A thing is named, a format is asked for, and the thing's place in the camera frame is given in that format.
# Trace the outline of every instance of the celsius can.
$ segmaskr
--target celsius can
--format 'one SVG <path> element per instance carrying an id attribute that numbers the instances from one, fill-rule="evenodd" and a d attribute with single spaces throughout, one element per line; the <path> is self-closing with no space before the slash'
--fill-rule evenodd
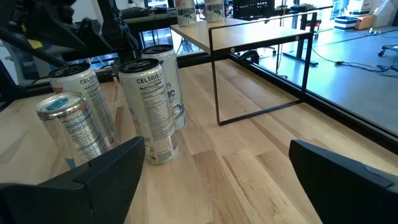
<path id="1" fill-rule="evenodd" d="M 36 112 L 71 169 L 108 150 L 82 93 L 47 98 Z"/>
<path id="2" fill-rule="evenodd" d="M 173 45 L 156 45 L 142 50 L 142 58 L 156 58 L 159 60 L 166 82 L 167 97 L 169 98 L 174 129 L 179 131 L 186 125 L 184 104 L 182 103 L 180 79 L 178 77 L 177 58 Z"/>
<path id="3" fill-rule="evenodd" d="M 84 94 L 109 149 L 119 144 L 119 135 L 94 70 L 88 63 L 68 65 L 49 73 L 56 94 L 79 91 Z"/>
<path id="4" fill-rule="evenodd" d="M 223 0 L 205 0 L 206 21 L 221 22 L 224 20 Z"/>
<path id="5" fill-rule="evenodd" d="M 136 133 L 144 137 L 147 161 L 170 162 L 178 154 L 178 146 L 159 61 L 145 58 L 126 62 L 119 67 L 119 78 Z"/>
<path id="6" fill-rule="evenodd" d="M 177 6 L 177 20 L 180 26 L 192 26 L 197 23 L 193 0 L 176 0 L 175 5 Z"/>

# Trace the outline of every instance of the gray floor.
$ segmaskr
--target gray floor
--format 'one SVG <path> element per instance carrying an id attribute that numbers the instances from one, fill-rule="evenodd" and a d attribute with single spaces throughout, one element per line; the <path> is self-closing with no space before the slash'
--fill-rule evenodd
<path id="1" fill-rule="evenodd" d="M 398 27 L 385 27 L 383 30 L 395 29 Z M 385 33 L 384 37 L 379 35 L 353 39 L 363 35 L 363 31 L 321 32 L 313 49 L 321 56 L 334 61 L 357 62 L 374 67 L 392 65 L 397 52 L 387 50 L 383 57 L 379 57 L 377 53 L 383 45 L 398 44 L 398 31 Z M 295 45 L 285 44 L 283 51 L 294 50 Z M 310 91 L 398 133 L 398 78 L 382 77 L 358 68 L 336 67 L 334 63 L 320 58 L 313 52 L 312 60 L 317 61 L 319 66 L 310 68 L 307 86 Z M 276 57 L 272 56 L 260 60 L 261 65 L 272 71 L 275 71 L 275 63 Z M 301 85 L 303 69 L 303 62 L 282 57 L 279 74 L 287 75 L 289 80 Z M 398 75 L 393 71 L 387 73 Z"/>

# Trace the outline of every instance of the energy drink can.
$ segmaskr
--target energy drink can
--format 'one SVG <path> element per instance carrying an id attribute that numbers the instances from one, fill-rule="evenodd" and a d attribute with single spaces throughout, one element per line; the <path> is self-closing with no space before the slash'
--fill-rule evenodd
<path id="1" fill-rule="evenodd" d="M 49 73 L 56 94 L 68 91 L 83 93 L 109 149 L 119 144 L 119 135 L 94 70 L 88 63 L 68 65 Z"/>
<path id="2" fill-rule="evenodd" d="M 186 126 L 184 104 L 182 102 L 180 78 L 178 77 L 177 58 L 173 45 L 156 45 L 142 50 L 142 58 L 156 58 L 159 60 L 164 80 L 166 82 L 167 96 L 169 98 L 174 129 L 179 131 Z"/>
<path id="3" fill-rule="evenodd" d="M 193 26 L 197 23 L 195 2 L 193 0 L 176 0 L 177 20 L 181 27 Z"/>
<path id="4" fill-rule="evenodd" d="M 222 0 L 205 0 L 206 21 L 221 22 L 224 20 L 224 2 Z"/>
<path id="5" fill-rule="evenodd" d="M 126 62 L 119 67 L 119 79 L 136 133 L 144 137 L 147 161 L 170 162 L 178 154 L 178 146 L 159 61 L 145 58 Z"/>
<path id="6" fill-rule="evenodd" d="M 82 93 L 47 98 L 36 112 L 71 169 L 108 150 Z"/>

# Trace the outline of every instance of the can lid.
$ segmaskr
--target can lid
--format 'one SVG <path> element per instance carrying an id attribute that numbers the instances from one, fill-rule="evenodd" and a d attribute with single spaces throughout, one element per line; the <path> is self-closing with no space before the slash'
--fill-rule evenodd
<path id="1" fill-rule="evenodd" d="M 49 77 L 50 78 L 60 78 L 60 77 L 67 77 L 70 75 L 76 75 L 80 72 L 86 71 L 90 67 L 91 67 L 91 65 L 89 63 L 79 63 L 79 64 L 67 65 L 67 66 L 52 70 L 49 73 Z"/>
<path id="2" fill-rule="evenodd" d="M 120 65 L 119 72 L 123 73 L 144 72 L 151 68 L 156 67 L 158 64 L 159 60 L 154 58 L 137 59 Z"/>
<path id="3" fill-rule="evenodd" d="M 61 93 L 41 101 L 36 106 L 36 111 L 40 113 L 57 113 L 75 105 L 82 98 L 83 94 L 76 91 Z"/>
<path id="4" fill-rule="evenodd" d="M 155 45 L 152 47 L 147 47 L 141 50 L 141 53 L 143 54 L 159 54 L 163 52 L 168 52 L 169 50 L 173 50 L 173 45 L 171 44 L 160 44 L 160 45 Z"/>

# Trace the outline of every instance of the light wood tabletop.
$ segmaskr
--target light wood tabletop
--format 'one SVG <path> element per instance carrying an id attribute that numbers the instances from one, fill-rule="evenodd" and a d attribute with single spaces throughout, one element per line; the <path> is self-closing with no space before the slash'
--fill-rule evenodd
<path id="1" fill-rule="evenodd" d="M 186 38 L 206 53 L 210 54 L 209 28 L 225 25 L 244 24 L 247 21 L 240 19 L 225 18 L 222 22 L 207 23 L 197 22 L 194 26 L 180 27 L 171 25 L 171 29 Z M 286 27 L 272 26 L 264 22 L 245 24 L 241 26 L 225 27 L 215 29 L 213 32 L 213 48 L 215 50 L 228 49 L 235 46 L 274 40 L 282 37 L 296 36 L 307 33 L 305 30 L 291 29 Z"/>
<path id="2" fill-rule="evenodd" d="M 127 224 L 321 223 L 289 161 L 292 139 L 398 174 L 398 156 L 305 103 L 219 127 L 210 64 L 179 71 L 187 112 L 179 155 L 144 165 Z M 222 119 L 295 99 L 232 61 L 216 71 Z M 101 87 L 122 141 L 133 138 L 121 86 Z M 0 182 L 38 184 L 67 170 L 34 110 L 51 95 L 0 112 Z"/>

